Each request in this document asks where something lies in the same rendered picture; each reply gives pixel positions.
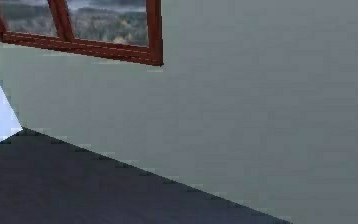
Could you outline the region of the red-brown framed window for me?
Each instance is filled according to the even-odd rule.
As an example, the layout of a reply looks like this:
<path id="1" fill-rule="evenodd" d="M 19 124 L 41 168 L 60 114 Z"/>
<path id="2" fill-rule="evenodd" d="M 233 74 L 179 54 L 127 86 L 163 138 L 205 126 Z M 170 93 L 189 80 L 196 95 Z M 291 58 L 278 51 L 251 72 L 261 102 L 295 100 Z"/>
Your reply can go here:
<path id="1" fill-rule="evenodd" d="M 25 47 L 68 52 L 144 65 L 163 66 L 161 0 L 145 0 L 145 3 L 148 46 L 115 44 L 76 38 L 72 31 L 66 0 L 47 0 L 57 36 L 10 31 L 0 14 L 0 41 Z"/>

